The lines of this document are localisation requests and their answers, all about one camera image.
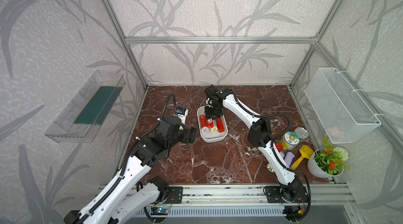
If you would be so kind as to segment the red flashlight long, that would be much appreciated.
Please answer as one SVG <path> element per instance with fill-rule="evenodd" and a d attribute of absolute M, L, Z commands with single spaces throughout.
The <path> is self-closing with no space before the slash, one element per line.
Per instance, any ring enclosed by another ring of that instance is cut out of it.
<path fill-rule="evenodd" d="M 216 121 L 216 124 L 217 124 L 218 132 L 219 132 L 219 133 L 224 132 L 225 129 L 224 129 L 224 125 L 223 125 L 223 123 L 222 123 L 221 118 L 218 118 L 218 119 L 216 119 L 215 121 Z"/>

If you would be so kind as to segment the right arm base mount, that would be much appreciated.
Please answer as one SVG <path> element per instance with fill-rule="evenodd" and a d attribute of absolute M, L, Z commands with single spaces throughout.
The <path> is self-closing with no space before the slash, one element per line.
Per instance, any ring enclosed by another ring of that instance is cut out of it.
<path fill-rule="evenodd" d="M 284 195 L 280 186 L 265 186 L 263 188 L 263 194 L 266 196 L 268 203 L 307 204 L 310 201 L 306 187 L 303 187 L 301 191 L 297 192 L 295 198 Z"/>

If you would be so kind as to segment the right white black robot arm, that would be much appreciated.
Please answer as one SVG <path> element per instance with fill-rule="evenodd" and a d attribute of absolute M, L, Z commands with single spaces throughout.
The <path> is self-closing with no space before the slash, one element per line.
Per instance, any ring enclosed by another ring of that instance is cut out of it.
<path fill-rule="evenodd" d="M 299 198 L 307 198 L 307 203 L 311 202 L 311 190 L 309 180 L 303 171 L 300 173 L 305 179 L 306 186 L 298 177 L 298 171 L 289 168 L 281 158 L 280 152 L 275 146 L 281 135 L 274 137 L 271 129 L 271 119 L 274 117 L 284 117 L 287 121 L 286 133 L 290 129 L 290 118 L 284 113 L 274 113 L 261 115 L 246 106 L 238 97 L 235 91 L 228 88 L 217 89 L 214 85 L 208 86 L 204 94 L 206 95 L 205 116 L 208 119 L 218 119 L 223 115 L 224 109 L 229 110 L 237 116 L 249 129 L 247 140 L 257 148 L 272 166 L 280 185 L 281 197 L 289 203 L 296 202 Z"/>

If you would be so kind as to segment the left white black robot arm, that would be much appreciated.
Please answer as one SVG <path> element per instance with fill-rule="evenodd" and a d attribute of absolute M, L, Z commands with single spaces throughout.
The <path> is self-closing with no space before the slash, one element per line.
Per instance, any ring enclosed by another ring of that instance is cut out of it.
<path fill-rule="evenodd" d="M 169 157 L 177 143 L 194 143 L 196 128 L 185 126 L 188 110 L 176 105 L 173 108 L 173 115 L 162 112 L 157 125 L 137 138 L 116 176 L 87 206 L 70 211 L 65 224 L 123 224 L 140 209 L 168 198 L 169 185 L 160 177 L 131 197 L 127 194 L 160 160 Z"/>

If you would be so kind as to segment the purple flashlight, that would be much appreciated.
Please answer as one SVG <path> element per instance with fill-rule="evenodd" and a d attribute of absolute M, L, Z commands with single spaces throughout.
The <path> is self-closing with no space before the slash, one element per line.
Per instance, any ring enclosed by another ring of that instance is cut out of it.
<path fill-rule="evenodd" d="M 212 123 L 211 131 L 212 132 L 217 132 L 218 131 L 218 126 L 217 126 L 217 123 L 215 121 L 213 121 L 213 123 Z"/>
<path fill-rule="evenodd" d="M 267 170 L 270 171 L 270 172 L 272 172 L 272 173 L 275 172 L 274 169 L 273 169 L 273 167 L 271 166 L 271 164 L 267 164 Z"/>
<path fill-rule="evenodd" d="M 287 153 L 285 154 L 285 156 L 283 157 L 283 160 L 285 161 L 286 166 L 287 166 L 288 168 L 290 168 L 293 159 L 294 159 L 294 154 L 293 154 L 292 152 L 287 152 Z"/>

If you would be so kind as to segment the red flashlight with logo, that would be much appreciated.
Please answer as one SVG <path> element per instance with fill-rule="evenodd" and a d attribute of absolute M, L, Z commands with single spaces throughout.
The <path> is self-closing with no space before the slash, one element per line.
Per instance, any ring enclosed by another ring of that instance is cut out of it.
<path fill-rule="evenodd" d="M 213 119 L 206 119 L 207 126 L 208 126 L 209 129 L 212 127 L 213 121 L 214 121 Z"/>

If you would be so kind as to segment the white plastic storage box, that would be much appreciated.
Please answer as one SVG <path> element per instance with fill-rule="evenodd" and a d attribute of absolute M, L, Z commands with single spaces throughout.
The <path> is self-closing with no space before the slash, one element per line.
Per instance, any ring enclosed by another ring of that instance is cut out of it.
<path fill-rule="evenodd" d="M 220 119 L 207 119 L 205 107 L 203 106 L 198 108 L 197 117 L 200 136 L 206 143 L 222 141 L 228 135 L 228 127 L 224 116 L 221 116 Z"/>

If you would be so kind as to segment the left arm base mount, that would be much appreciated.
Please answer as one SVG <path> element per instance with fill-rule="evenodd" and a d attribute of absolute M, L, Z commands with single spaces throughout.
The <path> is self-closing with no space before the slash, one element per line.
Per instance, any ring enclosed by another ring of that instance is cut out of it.
<path fill-rule="evenodd" d="M 157 190 L 157 199 L 153 204 L 181 204 L 183 198 L 183 187 L 169 186 L 162 191 Z"/>

